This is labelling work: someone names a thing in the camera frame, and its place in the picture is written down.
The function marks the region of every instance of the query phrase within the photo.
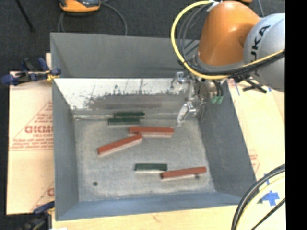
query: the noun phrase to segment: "yellow cable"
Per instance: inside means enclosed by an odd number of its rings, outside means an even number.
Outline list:
[[[205,5],[205,4],[208,4],[208,5],[209,5],[210,3],[214,3],[214,2],[212,2],[212,1],[199,1],[199,2],[193,3],[193,4],[189,5],[189,6],[187,6],[186,8],[184,8],[184,9],[177,15],[177,17],[175,18],[174,23],[173,23],[173,25],[172,25],[172,29],[171,29],[171,42],[172,42],[172,45],[173,45],[173,48],[174,48],[174,51],[175,51],[177,57],[180,59],[180,61],[184,64],[184,66],[185,66],[191,73],[193,73],[194,75],[196,75],[196,76],[198,76],[198,77],[201,77],[201,78],[203,78],[203,79],[216,80],[216,79],[227,78],[227,77],[229,77],[230,75],[215,75],[215,76],[211,76],[211,75],[206,75],[206,74],[202,74],[202,73],[197,72],[196,70],[194,70],[193,68],[191,68],[191,67],[187,64],[187,62],[184,60],[183,56],[182,56],[181,53],[179,52],[179,49],[178,49],[178,47],[177,47],[177,45],[176,45],[176,40],[175,40],[175,30],[176,30],[177,24],[178,24],[179,20],[181,19],[181,17],[182,17],[187,11],[189,11],[190,9],[193,9],[193,8],[195,8],[195,7],[197,7],[197,6],[200,6],[200,5]],[[244,67],[248,67],[248,66],[250,66],[250,65],[252,65],[252,64],[262,62],[262,61],[264,61],[264,60],[266,60],[266,59],[268,59],[268,58],[271,58],[271,57],[273,57],[273,56],[275,56],[275,55],[281,53],[281,52],[284,52],[284,49],[283,49],[283,50],[280,50],[280,51],[278,51],[278,52],[276,52],[276,53],[273,53],[273,54],[271,54],[271,55],[269,55],[269,56],[266,56],[266,57],[263,57],[263,58],[258,59],[258,60],[256,60],[256,61],[253,61],[253,62],[251,62],[251,63],[248,63],[248,64],[246,64],[246,65],[243,65],[243,66],[242,66],[242,69],[243,69]]]
[[[212,1],[199,1],[199,2],[196,2],[196,3],[193,3],[189,6],[187,6],[186,8],[184,8],[176,17],[176,19],[174,20],[174,23],[172,25],[172,29],[171,29],[171,41],[172,41],[172,45],[173,45],[173,48],[174,48],[174,51],[177,55],[177,57],[180,59],[180,61],[184,64],[184,66],[191,72],[193,73],[194,75],[198,76],[198,77],[201,77],[203,79],[222,79],[222,78],[227,78],[228,76],[227,75],[217,75],[217,76],[209,76],[209,75],[205,75],[205,74],[201,74],[197,71],[195,71],[193,68],[191,68],[184,60],[183,56],[180,54],[179,50],[178,50],[178,47],[176,45],[176,40],[175,40],[175,29],[177,27],[177,24],[180,20],[180,18],[187,12],[189,11],[190,9],[192,8],[195,8],[197,6],[200,6],[200,5],[205,5],[205,4],[210,4],[210,3],[213,3]]]
[[[256,194],[255,197],[252,198],[252,200],[246,205],[244,211],[241,214],[240,219],[238,220],[237,226],[236,226],[236,230],[240,230],[240,229],[245,229],[243,228],[243,224],[242,222],[244,219],[244,216],[247,215],[247,213],[250,211],[250,209],[259,202],[260,199],[262,199],[270,190],[272,190],[272,188],[282,182],[285,181],[285,176],[282,176],[278,179],[276,179],[275,181],[271,182],[269,185],[267,185],[265,188],[261,189],[260,192],[258,192]]]

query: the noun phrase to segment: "green block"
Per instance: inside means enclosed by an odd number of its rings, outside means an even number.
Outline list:
[[[114,118],[145,118],[144,112],[120,112],[115,113]]]
[[[107,120],[109,125],[138,125],[140,123],[139,118],[109,118]]]
[[[166,163],[137,163],[135,171],[167,171]]]

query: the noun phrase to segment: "cardboard sheet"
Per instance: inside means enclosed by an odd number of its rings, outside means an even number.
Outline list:
[[[10,87],[6,213],[31,213],[54,200],[51,83]]]

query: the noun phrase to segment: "kuka logo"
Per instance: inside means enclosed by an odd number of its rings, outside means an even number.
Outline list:
[[[40,125],[40,126],[26,126],[24,128],[24,131],[28,134],[32,133],[52,133],[53,132],[53,126],[45,126],[45,125]]]
[[[262,27],[258,33],[260,35],[260,38],[257,38],[257,36],[255,36],[255,39],[254,39],[254,44],[252,45],[252,51],[251,51],[251,54],[254,56],[254,60],[251,60],[250,62],[253,62],[255,60],[257,60],[257,53],[258,53],[258,47],[259,47],[259,43],[264,35],[264,32],[265,30],[267,30],[271,25],[267,25],[267,26],[264,26]]]

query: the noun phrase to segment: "black carpet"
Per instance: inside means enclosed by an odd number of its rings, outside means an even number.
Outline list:
[[[9,70],[20,69],[28,57],[34,63],[50,50],[49,33],[57,30],[61,10],[57,0],[19,0],[36,29],[30,32],[15,0],[0,0],[0,77]],[[128,35],[169,37],[170,27],[179,11],[200,0],[111,0],[108,4],[119,10],[128,25]],[[263,12],[269,15],[285,12],[284,0],[260,0]],[[261,16],[261,10],[252,2],[249,7]],[[64,27],[70,32],[99,32],[122,35],[123,23],[113,11],[102,7],[89,17],[64,18]],[[8,147],[8,88],[0,87],[0,230],[14,230],[31,215],[6,216],[6,180]]]

